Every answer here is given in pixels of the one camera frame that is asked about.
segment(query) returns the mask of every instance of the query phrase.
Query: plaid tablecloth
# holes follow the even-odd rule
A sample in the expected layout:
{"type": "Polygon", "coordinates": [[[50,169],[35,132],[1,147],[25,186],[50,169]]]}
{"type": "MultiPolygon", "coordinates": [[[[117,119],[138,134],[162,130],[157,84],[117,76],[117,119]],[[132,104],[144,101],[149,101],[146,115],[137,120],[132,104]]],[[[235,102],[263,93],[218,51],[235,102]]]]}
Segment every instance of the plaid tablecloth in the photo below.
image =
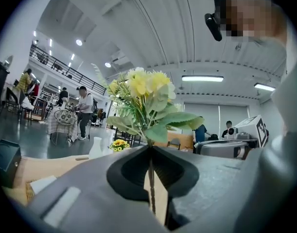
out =
{"type": "Polygon", "coordinates": [[[74,142],[77,139],[77,121],[71,126],[59,124],[54,117],[54,113],[58,110],[58,107],[53,108],[48,117],[48,134],[52,134],[54,132],[69,133],[72,142],[74,142]]]}

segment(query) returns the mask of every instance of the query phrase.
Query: floor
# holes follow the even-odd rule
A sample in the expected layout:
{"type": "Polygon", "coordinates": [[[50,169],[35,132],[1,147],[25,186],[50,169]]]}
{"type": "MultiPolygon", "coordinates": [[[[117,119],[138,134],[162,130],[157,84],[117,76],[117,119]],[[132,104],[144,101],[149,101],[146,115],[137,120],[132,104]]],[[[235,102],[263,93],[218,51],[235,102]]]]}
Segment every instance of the floor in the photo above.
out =
{"type": "MultiPolygon", "coordinates": [[[[15,114],[4,110],[2,115],[0,115],[0,140],[4,139],[18,143],[21,147],[21,154],[24,156],[55,159],[71,155],[89,154],[95,136],[102,138],[101,148],[103,151],[108,151],[108,146],[112,142],[115,131],[106,129],[104,125],[103,127],[92,126],[90,140],[75,140],[71,147],[68,147],[66,142],[66,134],[59,133],[57,144],[54,145],[50,140],[50,136],[47,134],[47,124],[32,121],[32,125],[30,125],[25,119],[22,119],[22,123],[20,124],[15,114]]],[[[56,134],[53,134],[52,138],[55,141],[56,134]]]]}

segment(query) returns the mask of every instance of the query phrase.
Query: white vase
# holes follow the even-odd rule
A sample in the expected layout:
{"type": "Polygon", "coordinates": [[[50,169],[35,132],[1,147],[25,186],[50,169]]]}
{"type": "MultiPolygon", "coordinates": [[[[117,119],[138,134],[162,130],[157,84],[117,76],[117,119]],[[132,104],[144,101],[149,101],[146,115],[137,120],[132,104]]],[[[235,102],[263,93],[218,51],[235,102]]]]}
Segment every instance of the white vase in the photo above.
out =
{"type": "Polygon", "coordinates": [[[93,145],[89,152],[89,159],[95,159],[102,157],[102,151],[101,151],[101,138],[94,137],[93,138],[93,145]]]}

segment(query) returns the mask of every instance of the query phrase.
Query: black metal railing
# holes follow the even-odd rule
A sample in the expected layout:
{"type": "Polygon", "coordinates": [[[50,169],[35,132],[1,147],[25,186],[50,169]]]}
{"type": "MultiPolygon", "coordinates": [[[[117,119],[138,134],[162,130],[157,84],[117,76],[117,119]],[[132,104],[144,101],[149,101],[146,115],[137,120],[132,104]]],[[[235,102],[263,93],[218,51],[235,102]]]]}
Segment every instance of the black metal railing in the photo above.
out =
{"type": "Polygon", "coordinates": [[[68,67],[65,63],[59,61],[58,59],[50,56],[45,51],[36,47],[35,45],[31,46],[30,56],[40,63],[52,68],[53,70],[65,75],[71,80],[78,82],[79,84],[89,88],[101,95],[104,95],[106,88],[100,84],[94,82],[93,80],[87,78],[81,73],[77,72],[75,69],[68,67]]]}

